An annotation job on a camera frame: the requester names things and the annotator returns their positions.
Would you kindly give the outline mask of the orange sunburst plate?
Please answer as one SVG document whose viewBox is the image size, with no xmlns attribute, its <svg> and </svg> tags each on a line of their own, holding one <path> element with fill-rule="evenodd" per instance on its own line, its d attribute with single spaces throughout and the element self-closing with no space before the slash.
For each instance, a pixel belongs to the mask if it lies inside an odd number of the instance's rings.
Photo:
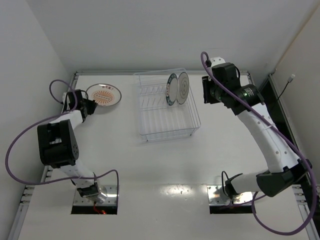
<svg viewBox="0 0 320 240">
<path fill-rule="evenodd" d="M 111 107 L 118 104 L 122 99 L 121 91 L 106 83 L 97 83 L 87 88 L 88 98 L 95 101 L 100 107 Z"/>
</svg>

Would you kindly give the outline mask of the white plate with dark rim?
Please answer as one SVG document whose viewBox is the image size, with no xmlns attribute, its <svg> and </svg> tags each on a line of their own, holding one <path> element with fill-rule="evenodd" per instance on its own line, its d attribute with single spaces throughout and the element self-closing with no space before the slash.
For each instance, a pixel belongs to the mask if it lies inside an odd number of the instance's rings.
<svg viewBox="0 0 320 240">
<path fill-rule="evenodd" d="M 186 72 L 182 72 L 178 77 L 178 93 L 177 93 L 177 102 L 179 105 L 183 105 L 189 94 L 190 81 L 189 76 Z"/>
</svg>

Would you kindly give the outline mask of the green rimmed lettered plate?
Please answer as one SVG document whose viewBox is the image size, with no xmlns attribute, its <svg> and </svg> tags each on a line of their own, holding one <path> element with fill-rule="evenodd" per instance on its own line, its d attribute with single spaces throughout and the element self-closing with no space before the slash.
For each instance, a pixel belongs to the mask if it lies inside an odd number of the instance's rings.
<svg viewBox="0 0 320 240">
<path fill-rule="evenodd" d="M 168 78 L 165 89 L 165 97 L 168 106 L 172 106 L 175 103 L 178 95 L 178 89 L 178 77 L 175 73 L 172 73 Z"/>
</svg>

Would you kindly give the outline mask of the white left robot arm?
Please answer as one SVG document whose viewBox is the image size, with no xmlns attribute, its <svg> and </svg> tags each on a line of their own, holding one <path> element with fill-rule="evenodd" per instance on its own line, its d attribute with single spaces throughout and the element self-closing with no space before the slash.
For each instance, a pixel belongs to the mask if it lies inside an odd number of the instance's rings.
<svg viewBox="0 0 320 240">
<path fill-rule="evenodd" d="M 70 177 L 82 198 L 102 204 L 107 199 L 106 189 L 79 160 L 80 150 L 74 134 L 75 128 L 92 115 L 98 105 L 94 100 L 83 97 L 83 93 L 80 89 L 68 92 L 64 104 L 75 110 L 37 126 L 39 156 L 43 165 L 58 169 Z"/>
</svg>

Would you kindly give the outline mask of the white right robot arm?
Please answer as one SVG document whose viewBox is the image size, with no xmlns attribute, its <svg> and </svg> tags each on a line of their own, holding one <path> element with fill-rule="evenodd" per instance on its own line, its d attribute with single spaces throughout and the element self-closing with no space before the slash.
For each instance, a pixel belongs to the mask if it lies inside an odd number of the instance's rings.
<svg viewBox="0 0 320 240">
<path fill-rule="evenodd" d="M 273 123 L 264 98 L 253 84 L 241 85 L 239 70 L 230 62 L 211 67 L 213 76 L 229 91 Z M 202 77 L 203 98 L 206 104 L 223 103 L 247 127 L 266 160 L 267 169 L 250 174 L 239 173 L 224 183 L 224 194 L 233 199 L 243 192 L 263 192 L 274 197 L 302 179 L 307 168 L 299 156 L 270 126 L 251 110 L 230 96 L 209 76 Z"/>
</svg>

